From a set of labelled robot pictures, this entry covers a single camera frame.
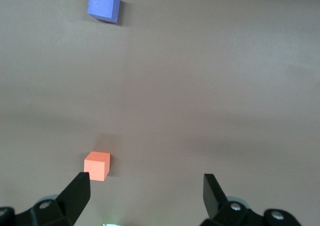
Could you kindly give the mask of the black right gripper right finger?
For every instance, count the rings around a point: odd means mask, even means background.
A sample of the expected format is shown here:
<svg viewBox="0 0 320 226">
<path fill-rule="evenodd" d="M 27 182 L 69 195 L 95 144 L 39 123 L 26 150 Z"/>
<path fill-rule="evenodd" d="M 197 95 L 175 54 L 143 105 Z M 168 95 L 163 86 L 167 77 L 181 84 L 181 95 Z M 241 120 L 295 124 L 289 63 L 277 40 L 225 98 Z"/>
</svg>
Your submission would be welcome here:
<svg viewBox="0 0 320 226">
<path fill-rule="evenodd" d="M 301 223 L 289 212 L 270 208 L 259 215 L 238 200 L 229 200 L 213 174 L 203 177 L 203 201 L 208 213 L 201 225 L 294 226 Z"/>
</svg>

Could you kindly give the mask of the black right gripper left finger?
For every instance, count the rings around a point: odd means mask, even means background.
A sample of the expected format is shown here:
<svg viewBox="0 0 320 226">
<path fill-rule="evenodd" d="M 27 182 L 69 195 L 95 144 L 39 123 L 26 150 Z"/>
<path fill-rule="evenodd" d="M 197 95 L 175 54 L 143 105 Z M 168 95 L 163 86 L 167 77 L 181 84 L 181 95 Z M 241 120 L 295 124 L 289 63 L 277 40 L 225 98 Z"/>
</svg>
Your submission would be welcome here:
<svg viewBox="0 0 320 226">
<path fill-rule="evenodd" d="M 39 201 L 20 214 L 12 207 L 1 207 L 0 224 L 74 225 L 90 196 L 90 174 L 80 172 L 55 199 Z"/>
</svg>

